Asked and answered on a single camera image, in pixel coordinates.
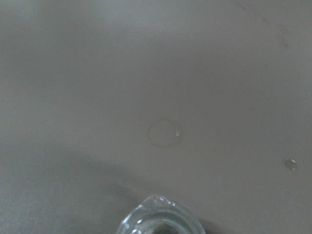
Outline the clear glass measuring cup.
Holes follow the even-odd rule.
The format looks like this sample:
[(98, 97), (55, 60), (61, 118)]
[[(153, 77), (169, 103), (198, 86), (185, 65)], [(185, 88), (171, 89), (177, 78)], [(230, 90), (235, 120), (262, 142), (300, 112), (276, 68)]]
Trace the clear glass measuring cup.
[(198, 218), (162, 195), (151, 195), (120, 223), (117, 234), (204, 234)]

